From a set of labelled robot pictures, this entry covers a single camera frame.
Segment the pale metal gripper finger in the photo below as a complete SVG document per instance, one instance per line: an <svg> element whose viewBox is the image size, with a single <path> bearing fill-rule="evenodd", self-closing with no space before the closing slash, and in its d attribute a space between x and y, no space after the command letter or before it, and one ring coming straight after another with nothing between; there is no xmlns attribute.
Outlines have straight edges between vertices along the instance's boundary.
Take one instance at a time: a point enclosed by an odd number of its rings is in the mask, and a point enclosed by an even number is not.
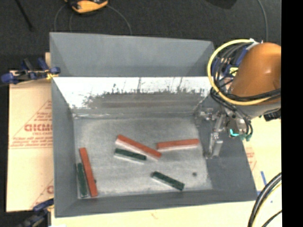
<svg viewBox="0 0 303 227"><path fill-rule="evenodd" d="M213 157L218 157L223 145L223 140L219 134L214 136L214 143L213 143Z"/></svg>
<svg viewBox="0 0 303 227"><path fill-rule="evenodd" d="M212 157L212 154L213 154L213 143L214 143L213 133L210 133L209 134L209 145L208 145L208 157Z"/></svg>

